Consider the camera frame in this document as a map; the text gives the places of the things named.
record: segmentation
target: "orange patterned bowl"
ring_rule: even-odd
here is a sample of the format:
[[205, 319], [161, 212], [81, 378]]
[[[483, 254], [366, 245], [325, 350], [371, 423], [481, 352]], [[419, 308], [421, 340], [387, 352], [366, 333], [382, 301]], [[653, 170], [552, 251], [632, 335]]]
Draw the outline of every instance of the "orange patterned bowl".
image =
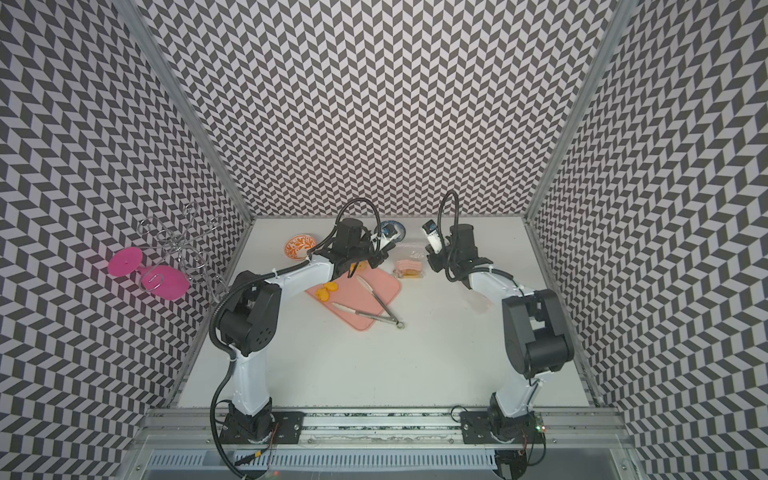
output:
[[317, 240], [312, 235], [302, 233], [288, 240], [285, 246], [286, 257], [291, 260], [304, 260], [306, 251], [317, 245]]

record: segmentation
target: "metal wine glass holder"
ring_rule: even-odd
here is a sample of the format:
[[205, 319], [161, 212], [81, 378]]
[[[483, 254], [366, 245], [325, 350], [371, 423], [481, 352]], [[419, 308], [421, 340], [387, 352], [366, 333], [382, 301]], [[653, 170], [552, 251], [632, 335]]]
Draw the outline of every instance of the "metal wine glass holder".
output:
[[137, 232], [142, 236], [146, 246], [142, 250], [154, 250], [159, 254], [159, 260], [142, 273], [138, 279], [139, 288], [151, 292], [159, 288], [164, 281], [163, 274], [155, 272], [162, 264], [174, 266], [182, 272], [192, 286], [202, 283], [208, 289], [211, 302], [218, 302], [226, 290], [224, 278], [218, 273], [211, 273], [208, 267], [207, 251], [200, 247], [200, 242], [219, 230], [223, 224], [221, 219], [212, 220], [203, 216], [198, 204], [187, 204], [182, 207], [186, 223], [180, 228], [152, 215], [139, 222]]

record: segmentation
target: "black and white wall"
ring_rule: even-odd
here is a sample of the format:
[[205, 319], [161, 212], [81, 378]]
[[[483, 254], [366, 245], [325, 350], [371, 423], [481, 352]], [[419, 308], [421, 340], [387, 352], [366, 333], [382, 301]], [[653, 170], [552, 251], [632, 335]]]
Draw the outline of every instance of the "black and white wall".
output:
[[255, 214], [521, 214], [616, 0], [137, 3]]
[[0, 477], [101, 478], [208, 307], [107, 261], [198, 200], [222, 273], [243, 220], [108, 0], [3, 0], [0, 35]]
[[641, 0], [535, 218], [654, 478], [766, 477], [767, 18]]

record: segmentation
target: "white table surface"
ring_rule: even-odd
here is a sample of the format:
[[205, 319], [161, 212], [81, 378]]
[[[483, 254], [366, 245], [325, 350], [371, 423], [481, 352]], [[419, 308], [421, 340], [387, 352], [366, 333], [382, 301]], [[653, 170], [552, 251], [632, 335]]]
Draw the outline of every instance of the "white table surface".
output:
[[[408, 232], [394, 251], [405, 243], [426, 245], [420, 227], [428, 219], [394, 220], [403, 223]], [[363, 222], [372, 229], [376, 221]], [[521, 218], [466, 217], [462, 222], [475, 226], [481, 257], [515, 275], [520, 284], [545, 288]], [[333, 219], [256, 220], [235, 274], [293, 265], [283, 254], [285, 242], [298, 233], [311, 233], [321, 240], [332, 226]], [[448, 282], [443, 272], [432, 272], [426, 259], [424, 262], [425, 278], [401, 280], [402, 290], [391, 303], [394, 313], [406, 322], [403, 330], [377, 322], [371, 329], [357, 332], [303, 293], [284, 303], [277, 333], [268, 347], [267, 378], [273, 404], [488, 405], [505, 377], [517, 375], [505, 353], [501, 312], [462, 284]], [[209, 406], [227, 364], [227, 355], [206, 339], [178, 406]], [[220, 397], [231, 395], [230, 381]], [[573, 362], [544, 384], [535, 405], [588, 406]]]

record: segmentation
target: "metal tongs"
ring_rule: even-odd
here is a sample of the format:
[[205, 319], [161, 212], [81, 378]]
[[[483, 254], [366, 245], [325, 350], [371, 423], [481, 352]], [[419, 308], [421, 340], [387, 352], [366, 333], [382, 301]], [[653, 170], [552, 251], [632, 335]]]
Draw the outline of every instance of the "metal tongs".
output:
[[379, 302], [379, 305], [382, 306], [384, 311], [389, 316], [381, 316], [381, 315], [376, 315], [370, 312], [362, 312], [360, 310], [355, 310], [353, 308], [349, 308], [348, 306], [341, 305], [340, 303], [332, 303], [334, 307], [336, 307], [339, 310], [342, 310], [343, 312], [354, 313], [355, 315], [364, 316], [365, 318], [370, 318], [370, 319], [378, 320], [380, 322], [389, 323], [391, 325], [396, 326], [400, 330], [406, 327], [406, 325], [403, 322], [401, 322], [399, 318], [397, 318], [397, 315], [392, 313], [392, 311], [389, 309], [386, 303], [384, 303], [384, 301], [378, 295], [376, 295], [376, 292], [373, 291], [373, 287], [370, 286], [368, 282], [366, 282], [361, 276], [357, 277], [357, 281], [360, 282], [360, 285], [365, 287], [365, 289], [368, 290], [371, 293], [371, 295], [373, 295], [373, 298], [375, 298], [376, 301]]

